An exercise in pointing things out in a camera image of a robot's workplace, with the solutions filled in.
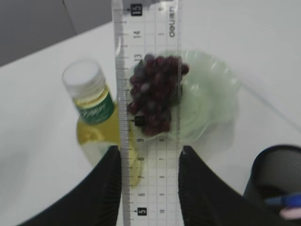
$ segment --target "green glass plate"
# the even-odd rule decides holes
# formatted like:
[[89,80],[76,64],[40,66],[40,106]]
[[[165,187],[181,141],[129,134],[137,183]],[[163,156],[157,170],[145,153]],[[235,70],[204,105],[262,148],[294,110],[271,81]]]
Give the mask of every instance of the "green glass plate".
[[[194,142],[200,138],[209,124],[227,122],[235,118],[240,82],[223,61],[194,50],[183,50],[180,53],[169,51],[161,55],[181,55],[183,62],[190,66],[189,73],[182,81],[181,141]],[[133,73],[134,66],[127,72],[127,77],[129,78]],[[172,120],[171,131],[168,133],[145,137],[140,130],[135,130],[135,136],[154,139],[167,135],[176,138],[173,129],[175,124],[176,121]]]

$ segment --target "gray wall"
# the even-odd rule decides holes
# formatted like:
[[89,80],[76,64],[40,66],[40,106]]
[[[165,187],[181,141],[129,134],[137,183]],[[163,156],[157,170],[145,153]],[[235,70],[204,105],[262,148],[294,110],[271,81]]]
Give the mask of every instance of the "gray wall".
[[111,0],[64,0],[77,33],[112,20]]
[[0,0],[0,66],[74,35],[62,0]]

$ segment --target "white wine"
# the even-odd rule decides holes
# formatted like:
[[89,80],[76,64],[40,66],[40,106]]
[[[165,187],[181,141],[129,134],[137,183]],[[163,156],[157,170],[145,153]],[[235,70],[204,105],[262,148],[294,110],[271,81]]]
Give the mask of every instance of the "white wine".
[[[63,74],[63,82],[79,112],[77,139],[82,150],[95,166],[109,146],[120,146],[118,106],[112,101],[105,78],[94,61],[80,61],[70,65]],[[131,166],[130,183],[139,183],[141,162],[138,161],[132,132],[129,143]]]

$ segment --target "bunch of grapes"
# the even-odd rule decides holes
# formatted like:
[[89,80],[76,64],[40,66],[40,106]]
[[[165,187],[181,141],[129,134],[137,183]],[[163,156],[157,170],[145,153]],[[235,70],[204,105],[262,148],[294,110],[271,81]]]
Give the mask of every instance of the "bunch of grapes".
[[143,114],[145,135],[170,131],[171,107],[177,104],[178,92],[182,95],[182,86],[178,86],[188,72],[189,66],[174,56],[155,58],[147,54],[135,67],[129,80],[133,86],[130,91],[133,101],[127,109],[132,115]]

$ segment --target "blue pen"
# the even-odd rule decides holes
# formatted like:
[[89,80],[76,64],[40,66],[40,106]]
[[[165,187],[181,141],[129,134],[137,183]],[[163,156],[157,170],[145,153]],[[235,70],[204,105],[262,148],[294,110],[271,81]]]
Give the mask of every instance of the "blue pen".
[[301,193],[269,198],[264,202],[269,206],[301,207]]

